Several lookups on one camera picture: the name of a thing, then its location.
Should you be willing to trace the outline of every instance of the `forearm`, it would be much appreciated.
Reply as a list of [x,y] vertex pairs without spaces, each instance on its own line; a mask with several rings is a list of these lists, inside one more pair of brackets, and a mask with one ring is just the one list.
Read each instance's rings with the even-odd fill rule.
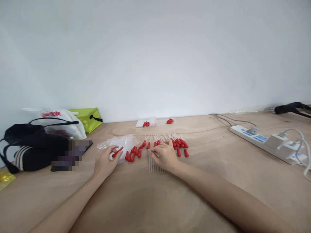
[[171,172],[246,232],[291,232],[261,201],[230,182],[179,162]]
[[71,195],[65,202],[47,215],[30,232],[58,232],[67,233],[81,214],[87,202],[103,183],[101,177],[92,176],[81,188]]

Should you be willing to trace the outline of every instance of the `white power strip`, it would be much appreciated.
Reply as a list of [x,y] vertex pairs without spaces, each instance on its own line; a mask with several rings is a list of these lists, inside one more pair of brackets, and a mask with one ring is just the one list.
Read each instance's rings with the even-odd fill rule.
[[[244,128],[242,126],[232,126],[230,128],[230,131],[238,136],[240,136],[241,138],[244,138],[245,140],[253,143],[254,145],[258,146],[259,148],[267,151],[268,153],[276,156],[277,158],[291,164],[291,165],[294,165],[294,164],[297,164],[299,163],[298,159],[296,158],[295,155],[292,155],[290,158],[288,159],[285,159],[285,158],[282,158],[280,156],[277,155],[276,151],[279,150],[278,149],[272,149],[268,146],[265,145],[265,142],[268,140],[268,138],[260,135],[260,134],[256,134],[256,135],[251,135],[249,134],[247,131],[247,128]],[[302,153],[298,153],[298,158],[302,161],[302,162],[307,162],[308,160],[308,157]]]

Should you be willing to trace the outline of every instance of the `black handbag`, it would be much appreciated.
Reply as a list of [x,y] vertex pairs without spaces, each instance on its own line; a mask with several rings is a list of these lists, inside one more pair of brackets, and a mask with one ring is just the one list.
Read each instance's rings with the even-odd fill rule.
[[308,105],[305,105],[303,103],[300,103],[300,102],[294,102],[294,103],[290,103],[290,104],[286,104],[286,105],[277,106],[277,107],[275,107],[274,111],[276,114],[293,112],[293,113],[296,113],[298,115],[311,118],[310,115],[299,112],[299,110],[297,108],[303,109],[304,111],[306,111],[308,113],[310,113],[310,111],[311,111],[311,107],[309,107]]
[[[56,119],[54,117],[38,118],[39,119]],[[32,120],[28,124],[15,124],[6,130],[4,138],[8,145],[3,149],[3,155],[0,157],[7,166],[10,173],[15,174],[20,170],[36,171],[52,163],[55,156],[63,156],[68,150],[68,139],[59,136],[47,134],[45,127],[63,126],[78,124],[78,121],[66,121],[64,123],[51,124],[47,126],[32,125]],[[7,150],[10,146],[19,146],[19,150],[14,154],[14,161],[7,159]]]

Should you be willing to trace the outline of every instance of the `green lunch bag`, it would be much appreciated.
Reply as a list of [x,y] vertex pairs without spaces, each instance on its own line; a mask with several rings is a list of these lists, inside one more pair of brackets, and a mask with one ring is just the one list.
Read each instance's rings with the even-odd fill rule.
[[79,113],[76,117],[83,123],[85,133],[92,132],[103,123],[97,108],[76,108],[69,111]]

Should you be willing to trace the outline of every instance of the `plywood surface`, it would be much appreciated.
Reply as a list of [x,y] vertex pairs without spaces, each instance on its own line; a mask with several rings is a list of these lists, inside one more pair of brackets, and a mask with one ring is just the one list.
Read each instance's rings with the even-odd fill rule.
[[[301,130],[311,142],[310,119],[295,114],[230,114],[259,126],[268,136],[287,128]],[[136,122],[103,124],[88,135],[94,145],[75,172],[50,167],[23,172],[0,191],[0,232],[27,232],[75,192],[94,168],[96,144],[113,136],[173,131],[182,133],[189,158],[182,162],[217,174],[251,193],[302,232],[311,232],[311,183],[303,168],[291,166],[229,132],[215,116],[177,118],[160,128],[135,128]],[[298,135],[292,133],[290,139]],[[167,173],[148,173],[146,149],[134,163],[118,165],[97,190],[71,232],[237,232],[183,181]]]

